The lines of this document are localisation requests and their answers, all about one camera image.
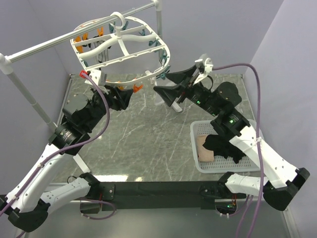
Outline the orange pinched clothespin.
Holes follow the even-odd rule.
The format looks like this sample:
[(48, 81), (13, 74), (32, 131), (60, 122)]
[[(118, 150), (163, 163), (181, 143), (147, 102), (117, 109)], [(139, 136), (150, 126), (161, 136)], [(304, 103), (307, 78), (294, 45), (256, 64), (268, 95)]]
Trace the orange pinched clothespin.
[(133, 85), (133, 93), (137, 93), (138, 91), (140, 91), (141, 89), (143, 88), (143, 84), (141, 84), (141, 85), (136, 85), (136, 84), (134, 84)]

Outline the teal clothespin being pinched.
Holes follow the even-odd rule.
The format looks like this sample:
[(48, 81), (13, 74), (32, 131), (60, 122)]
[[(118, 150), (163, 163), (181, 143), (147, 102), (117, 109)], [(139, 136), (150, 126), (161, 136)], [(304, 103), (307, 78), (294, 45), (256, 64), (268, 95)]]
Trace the teal clothespin being pinched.
[(171, 67), (171, 66), (168, 65), (168, 66), (166, 67), (166, 69), (165, 69), (161, 74), (159, 74), (159, 75), (156, 76), (156, 79), (165, 80), (166, 75), (170, 72), (170, 67)]

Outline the white round clip hanger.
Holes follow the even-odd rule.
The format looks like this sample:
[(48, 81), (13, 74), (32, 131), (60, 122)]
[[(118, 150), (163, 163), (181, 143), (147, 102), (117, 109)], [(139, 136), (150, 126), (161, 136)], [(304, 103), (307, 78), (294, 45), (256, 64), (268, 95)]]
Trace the white round clip hanger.
[[(170, 65), (170, 50), (161, 37), (160, 29), (153, 29), (145, 21), (134, 16), (124, 16), (113, 12), (114, 33), (104, 28), (104, 35), (98, 36), (94, 23), (101, 19), (87, 21), (76, 27), (83, 33), (70, 39), (71, 47), (84, 71), (101, 70), (106, 74), (106, 85), (119, 89), (130, 89), (148, 81), (145, 74), (149, 70), (153, 76), (161, 74)], [(146, 36), (139, 32), (146, 30)], [(88, 33), (88, 40), (82, 36)]]

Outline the white sock black cuff stripes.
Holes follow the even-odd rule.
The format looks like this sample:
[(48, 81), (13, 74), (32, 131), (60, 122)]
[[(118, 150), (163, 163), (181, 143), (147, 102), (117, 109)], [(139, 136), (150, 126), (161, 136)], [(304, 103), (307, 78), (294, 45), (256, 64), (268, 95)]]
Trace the white sock black cuff stripes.
[(164, 103), (164, 100), (161, 98), (161, 96), (155, 92), (155, 97), (154, 97), (154, 105), (158, 106)]

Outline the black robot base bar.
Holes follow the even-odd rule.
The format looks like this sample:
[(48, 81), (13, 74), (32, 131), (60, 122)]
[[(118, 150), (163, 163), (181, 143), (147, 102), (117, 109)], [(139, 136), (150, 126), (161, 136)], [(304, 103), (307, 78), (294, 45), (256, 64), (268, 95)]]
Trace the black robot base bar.
[(116, 209), (215, 209), (217, 200), (242, 199), (217, 181), (100, 182), (86, 199), (105, 201)]

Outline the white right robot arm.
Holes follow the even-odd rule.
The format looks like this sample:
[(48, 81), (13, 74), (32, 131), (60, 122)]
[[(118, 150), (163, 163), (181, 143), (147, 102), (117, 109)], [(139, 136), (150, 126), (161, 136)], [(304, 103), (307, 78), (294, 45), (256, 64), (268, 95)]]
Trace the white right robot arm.
[(260, 137), (259, 127), (253, 128), (236, 110), (242, 98), (234, 83), (224, 82), (214, 91), (203, 86), (201, 80), (209, 77), (211, 71), (224, 68), (193, 66), (184, 71), (168, 73), (166, 77), (174, 82), (174, 86), (155, 86), (154, 91), (168, 106), (174, 101), (182, 103), (188, 99), (214, 116), (211, 125), (216, 133), (260, 168), (260, 177), (226, 172), (217, 182), (217, 192), (221, 197), (228, 198), (238, 193), (256, 195), (272, 208), (284, 211), (310, 173), (282, 158)]

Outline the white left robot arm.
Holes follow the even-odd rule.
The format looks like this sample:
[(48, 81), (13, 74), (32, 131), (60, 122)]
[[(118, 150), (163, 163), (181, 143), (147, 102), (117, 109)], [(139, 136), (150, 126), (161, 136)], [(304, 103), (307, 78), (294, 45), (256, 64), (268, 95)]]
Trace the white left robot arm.
[(125, 110), (133, 94), (132, 89), (106, 86), (103, 102), (97, 90), (92, 98), (74, 95), (64, 105), (61, 124), (49, 138), (45, 149), (27, 176), (7, 195), (0, 197), (0, 212), (17, 228), (32, 232), (41, 226), (49, 214), (68, 202), (86, 197), (98, 198), (100, 182), (90, 173), (83, 173), (75, 181), (58, 189), (45, 192), (67, 160), (78, 154), (90, 133), (110, 109)]

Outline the clear clothespin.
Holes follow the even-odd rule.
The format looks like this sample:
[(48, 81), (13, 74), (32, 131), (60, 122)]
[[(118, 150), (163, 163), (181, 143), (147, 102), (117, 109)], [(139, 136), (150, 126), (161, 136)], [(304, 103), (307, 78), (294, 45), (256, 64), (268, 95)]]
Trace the clear clothespin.
[(156, 76), (153, 76), (149, 70), (145, 71), (146, 76), (148, 77), (148, 81), (151, 85), (156, 85)]

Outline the white plastic laundry basket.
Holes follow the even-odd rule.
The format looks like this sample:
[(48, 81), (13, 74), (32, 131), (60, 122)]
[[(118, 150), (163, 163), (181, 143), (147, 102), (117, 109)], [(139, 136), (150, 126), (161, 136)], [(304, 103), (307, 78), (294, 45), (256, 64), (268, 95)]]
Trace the white plastic laundry basket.
[(213, 162), (200, 162), (198, 160), (197, 137), (209, 134), (217, 135), (210, 120), (199, 120), (191, 123), (190, 137), (192, 152), (196, 168), (199, 172), (204, 174), (217, 174), (225, 172), (257, 172), (260, 170), (260, 168), (248, 157), (243, 157), (238, 164), (233, 161), (232, 157), (226, 159), (223, 156), (214, 156)]

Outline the teal clothespin front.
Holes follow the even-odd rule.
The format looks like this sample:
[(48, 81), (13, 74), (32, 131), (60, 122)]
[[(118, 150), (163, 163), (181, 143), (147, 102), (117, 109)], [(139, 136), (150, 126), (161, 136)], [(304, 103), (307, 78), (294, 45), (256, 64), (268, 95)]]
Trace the teal clothespin front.
[(140, 34), (141, 36), (146, 36), (146, 30), (145, 30), (145, 29), (142, 29), (142, 31), (139, 32), (139, 34)]

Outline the teal clothespin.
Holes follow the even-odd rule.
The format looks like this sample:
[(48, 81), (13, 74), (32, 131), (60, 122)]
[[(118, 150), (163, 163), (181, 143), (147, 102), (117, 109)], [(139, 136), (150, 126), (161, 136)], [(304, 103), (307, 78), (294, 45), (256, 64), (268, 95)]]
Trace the teal clothespin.
[(114, 33), (114, 30), (115, 30), (115, 25), (114, 25), (113, 23), (110, 23), (110, 24), (108, 25), (108, 27), (109, 27), (109, 32), (110, 32), (111, 34), (113, 34), (113, 33)]
[(142, 31), (139, 32), (139, 34), (140, 34), (141, 36), (146, 36), (146, 30), (145, 30), (145, 29), (142, 29)]

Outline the teal clothespin left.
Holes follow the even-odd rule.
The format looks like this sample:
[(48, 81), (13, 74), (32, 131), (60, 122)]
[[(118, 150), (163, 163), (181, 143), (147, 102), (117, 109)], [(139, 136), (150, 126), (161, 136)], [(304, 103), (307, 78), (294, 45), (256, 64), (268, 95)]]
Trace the teal clothespin left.
[(114, 25), (113, 23), (110, 23), (110, 24), (108, 25), (108, 27), (109, 27), (109, 32), (110, 32), (111, 34), (113, 34), (113, 33), (114, 33), (114, 30), (115, 30), (115, 25)]

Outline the beige cloth in basket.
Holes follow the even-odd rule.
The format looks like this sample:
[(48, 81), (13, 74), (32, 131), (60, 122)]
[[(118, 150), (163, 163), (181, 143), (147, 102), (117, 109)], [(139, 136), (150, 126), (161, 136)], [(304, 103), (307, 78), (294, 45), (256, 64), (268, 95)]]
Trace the beige cloth in basket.
[(199, 162), (213, 162), (214, 161), (214, 153), (211, 150), (206, 149), (203, 144), (206, 141), (206, 135), (200, 135), (197, 137), (197, 153), (198, 153), (198, 161)]

